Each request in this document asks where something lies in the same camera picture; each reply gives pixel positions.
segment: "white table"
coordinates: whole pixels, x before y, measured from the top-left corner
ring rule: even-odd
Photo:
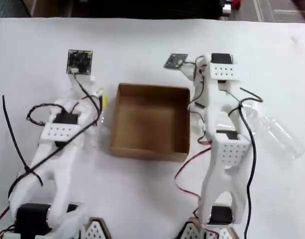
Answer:
[[[24,158],[31,161],[41,128],[26,121],[36,104],[50,103],[69,90],[68,49],[93,50],[92,73],[109,92],[109,112],[119,82],[184,86],[179,71],[163,68],[170,53],[233,53],[242,66],[243,87],[265,100],[267,112],[305,142],[305,24],[212,20],[0,19],[0,212],[22,168],[3,112],[5,94],[12,127]],[[48,110],[35,117],[45,119]],[[190,155],[201,148],[191,131]],[[85,152],[74,170],[72,201],[103,217],[115,239],[173,238],[197,202],[176,189],[179,163],[114,158],[109,137]],[[209,155],[187,167],[179,182],[196,192]],[[258,151],[251,187],[250,239],[305,238],[305,155],[291,167]],[[49,198],[40,197],[41,201]],[[243,234],[244,223],[235,227]],[[1,223],[8,226],[10,218]]]

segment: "white plastic part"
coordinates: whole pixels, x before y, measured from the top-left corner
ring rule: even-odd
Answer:
[[[195,226],[193,222],[188,223],[184,228],[184,231],[180,237],[180,239],[204,239],[204,234],[207,234],[207,239],[236,239],[233,238],[226,228],[219,228],[212,230],[219,234],[207,231],[207,229],[203,228],[201,232],[198,231],[198,228]]]
[[[238,65],[208,63],[205,74],[213,80],[239,80]]]
[[[73,105],[75,105],[76,101],[58,100],[55,103],[62,105],[69,112]],[[79,128],[83,128],[84,126],[88,125],[97,115],[95,107],[87,101],[80,101],[80,104],[76,107],[76,111],[79,114]],[[51,115],[48,119],[48,123],[50,124],[47,124],[47,127],[51,125],[51,122],[55,119],[57,113],[59,112],[60,109],[58,107],[51,107]],[[61,231],[61,228],[67,228],[69,230],[68,232],[75,231],[76,229],[81,228],[81,223],[85,223],[84,219],[88,218],[86,214],[86,208],[83,210],[80,208],[80,210],[75,210],[70,213],[66,212],[69,205],[71,171],[77,156],[81,152],[84,139],[85,134],[82,133],[70,144],[65,146],[61,153],[54,155],[35,170],[35,173],[41,177],[44,183],[48,180],[54,180],[55,182],[56,193],[48,212],[47,222],[48,226],[52,228],[53,231],[59,230],[61,235],[66,235],[66,232]],[[55,140],[58,140],[58,138],[51,140],[47,137],[45,138],[44,135],[40,138],[37,151],[30,167],[35,166],[57,149],[54,143]],[[39,188],[40,182],[32,174],[27,175],[19,181],[10,196],[10,213],[13,221],[15,221],[16,211],[19,206],[30,202],[32,196],[37,192]]]
[[[194,223],[188,223],[180,237],[180,239],[198,239],[199,231]]]
[[[84,233],[84,239],[107,239],[99,222],[93,221]]]
[[[67,142],[80,130],[81,126],[77,124],[46,123],[41,139]]]
[[[250,147],[249,140],[238,135],[238,140],[230,140],[225,133],[217,133],[212,141],[211,156],[224,166],[238,166]]]

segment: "white robotic arm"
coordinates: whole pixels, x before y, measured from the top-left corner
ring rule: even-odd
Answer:
[[[96,92],[96,97],[101,97],[102,91]],[[38,142],[38,149],[35,153],[31,168],[39,164],[44,158],[54,152],[61,143],[65,143],[74,137],[81,129],[88,124],[92,123],[97,117],[97,109],[94,107],[89,99],[84,100],[57,100],[55,102],[63,106],[69,115],[69,121],[72,117],[75,118],[76,123],[61,122],[62,111],[61,108],[52,106],[51,114]],[[71,182],[71,172],[75,160],[82,152],[83,144],[85,141],[85,133],[77,136],[73,141],[67,144],[60,153],[52,156],[48,161],[43,163],[40,167],[35,169],[35,173],[40,176],[43,183],[53,180],[55,182],[56,193],[54,200],[49,207],[45,205],[30,204],[32,196],[40,188],[40,182],[33,174],[28,174],[22,178],[9,198],[10,212],[12,219],[23,220],[21,212],[28,210],[28,216],[33,218],[26,218],[26,220],[34,221],[40,220],[44,217],[43,226],[49,228],[49,233],[44,236],[36,236],[35,238],[45,239],[69,239],[73,238],[79,230],[89,220],[89,215],[86,206],[83,204],[70,204],[69,203],[69,188]],[[34,210],[44,210],[39,214],[34,214]],[[5,233],[5,239],[20,238],[21,234],[15,229],[15,233]]]
[[[204,115],[203,130],[207,139],[212,141],[210,166],[202,183],[197,214],[202,228],[215,230],[241,223],[247,203],[246,185],[252,146],[238,109],[241,79],[232,56],[212,54],[200,56],[193,62],[195,65],[183,64],[180,70],[194,83],[194,100],[189,107]],[[245,118],[244,109],[240,110]],[[230,118],[235,130],[218,129],[222,112]],[[224,192],[231,194],[232,204],[214,205]],[[206,232],[201,230],[200,238],[204,238]]]

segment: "black wire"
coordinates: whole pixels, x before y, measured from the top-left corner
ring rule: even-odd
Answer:
[[[51,104],[51,103],[43,103],[43,104],[40,104],[40,105],[37,105],[37,106],[33,106],[33,108],[31,108],[26,116],[26,119],[31,121],[33,124],[35,125],[38,125],[38,126],[45,126],[45,123],[40,121],[40,122],[36,122],[35,120],[32,119],[31,117],[31,114],[34,112],[34,110],[36,110],[37,108],[40,108],[40,107],[45,107],[45,106],[57,106],[57,107],[60,107],[62,109],[62,112],[65,112],[67,113],[66,109],[59,105],[59,104]]]
[[[182,64],[192,64],[192,65],[196,65],[196,63],[190,62],[190,61],[184,61]]]
[[[252,98],[252,97],[244,98],[244,99],[242,99],[242,100],[239,102],[239,104],[242,105],[243,102],[249,101],[249,100],[250,100],[250,101],[256,101],[256,102],[263,103],[263,99],[262,99],[260,96],[257,96],[256,94],[254,94],[254,93],[252,93],[251,91],[248,91],[248,90],[246,90],[246,89],[244,89],[244,88],[242,88],[242,87],[240,87],[240,89],[241,89],[242,91],[247,92],[248,94],[250,94],[250,95],[256,97],[256,98]],[[236,108],[234,108],[234,109],[232,109],[232,110],[229,112],[228,116],[230,116],[230,115],[231,115],[235,110],[237,110],[238,108],[239,108],[239,106],[236,107]]]
[[[201,137],[198,138],[197,142],[199,144],[202,144],[200,141],[206,136],[206,131],[203,132],[203,135]]]
[[[79,102],[76,102],[76,104],[73,106],[72,110],[71,110],[71,113],[73,113],[74,109],[76,106],[78,106]]]
[[[248,232],[248,228],[249,228],[249,224],[250,224],[250,219],[251,219],[251,210],[252,210],[252,204],[251,204],[251,197],[250,197],[250,186],[253,180],[253,176],[254,176],[254,172],[256,169],[256,163],[257,163],[257,149],[256,149],[256,144],[255,144],[255,140],[252,134],[252,131],[248,125],[248,123],[246,122],[243,114],[242,114],[242,105],[239,106],[238,110],[239,110],[239,114],[240,117],[244,123],[244,125],[246,126],[249,135],[250,135],[250,140],[251,140],[251,144],[252,144],[252,149],[253,149],[253,162],[252,162],[252,167],[251,167],[251,173],[250,173],[250,177],[248,180],[248,184],[247,184],[247,197],[248,197],[248,218],[247,218],[247,224],[244,230],[244,239],[247,239],[247,232]]]
[[[11,123],[9,121],[9,117],[8,117],[8,114],[7,114],[7,110],[6,110],[6,105],[5,105],[5,97],[4,95],[2,96],[2,101],[3,101],[3,112],[4,112],[4,116],[5,116],[5,119],[6,119],[6,123],[7,123],[7,127],[8,127],[8,130],[9,130],[9,133],[11,135],[11,138],[12,138],[12,141],[13,141],[13,144],[15,146],[15,149],[17,151],[17,154],[19,156],[19,158],[21,159],[23,165],[24,165],[24,169],[26,172],[30,172],[32,174],[34,174],[37,179],[39,180],[40,184],[43,186],[43,181],[42,179],[40,178],[40,176],[38,176],[28,165],[27,163],[25,162],[22,154],[21,154],[21,151],[19,150],[18,148],[18,145],[17,145],[17,142],[16,142],[16,139],[15,139],[15,136],[14,136],[14,133],[13,133],[13,129],[12,129],[12,126],[11,126]]]
[[[84,89],[84,87],[79,83],[79,81],[76,78],[76,74],[74,74],[74,79],[77,81],[79,87],[81,88],[81,90],[87,95],[87,97],[89,97],[89,99],[92,101],[93,105],[95,106],[96,110],[97,110],[97,117],[94,121],[90,122],[88,125],[86,125],[84,128],[82,128],[79,132],[77,132],[72,138],[70,138],[70,140],[68,140],[67,142],[65,142],[65,144],[61,147],[58,147],[54,152],[52,152],[50,155],[48,155],[46,158],[44,158],[42,161],[40,161],[38,164],[36,164],[35,166],[32,167],[32,170],[35,170],[36,168],[38,168],[39,166],[41,166],[43,163],[45,163],[47,160],[49,160],[51,157],[53,157],[54,155],[56,155],[58,152],[62,151],[63,148],[68,145],[70,142],[72,142],[76,137],[78,137],[80,134],[82,134],[83,132],[85,132],[89,127],[91,127],[93,124],[95,124],[101,115],[102,112],[102,100],[103,98],[100,97],[100,109],[97,107],[96,103],[94,102],[94,100],[92,99],[92,97],[89,95],[89,93]],[[30,172],[25,172],[24,174],[20,175],[19,177],[17,177],[15,179],[15,181],[12,183],[12,185],[9,188],[8,191],[8,198],[10,197],[12,191],[14,190],[14,187],[18,184],[18,182],[20,180],[22,180],[24,177],[26,177],[28,174],[30,174]]]
[[[201,77],[202,77],[202,88],[201,88],[200,95],[197,96],[195,99],[191,100],[188,105],[190,105],[192,102],[195,102],[196,100],[198,100],[202,96],[202,93],[204,91],[204,83],[205,82],[204,82],[204,76],[201,76]]]
[[[204,123],[204,119],[203,119],[202,115],[201,115],[199,112],[197,112],[197,111],[191,111],[191,110],[188,110],[188,111],[189,111],[190,113],[194,113],[194,114],[199,115],[200,118],[201,118],[201,120],[202,120],[202,122]]]
[[[11,226],[9,226],[8,228],[6,229],[3,229],[2,231],[0,231],[0,236],[3,234],[3,233],[7,233],[7,232],[12,232],[15,230],[15,225],[12,224]]]

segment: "brown cardboard box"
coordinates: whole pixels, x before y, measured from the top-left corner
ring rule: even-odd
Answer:
[[[119,84],[112,154],[183,162],[190,143],[189,100],[187,88]]]

